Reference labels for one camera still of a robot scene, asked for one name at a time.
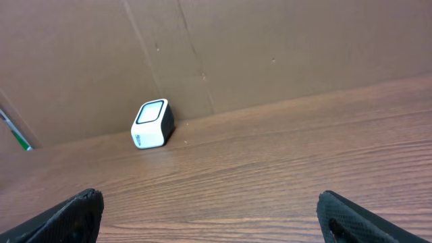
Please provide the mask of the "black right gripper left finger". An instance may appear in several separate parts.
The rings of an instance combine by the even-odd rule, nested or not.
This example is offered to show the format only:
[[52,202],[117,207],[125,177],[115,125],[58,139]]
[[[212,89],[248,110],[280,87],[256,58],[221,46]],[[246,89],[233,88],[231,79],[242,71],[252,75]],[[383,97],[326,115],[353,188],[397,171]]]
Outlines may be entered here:
[[104,210],[102,192],[85,189],[1,234],[7,243],[95,243]]

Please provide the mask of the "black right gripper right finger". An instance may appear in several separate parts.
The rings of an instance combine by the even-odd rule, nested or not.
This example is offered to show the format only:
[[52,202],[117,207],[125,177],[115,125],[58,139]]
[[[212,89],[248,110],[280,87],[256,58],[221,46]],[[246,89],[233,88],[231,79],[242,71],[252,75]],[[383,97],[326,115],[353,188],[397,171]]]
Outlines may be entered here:
[[428,243],[330,190],[319,195],[317,217],[325,243]]

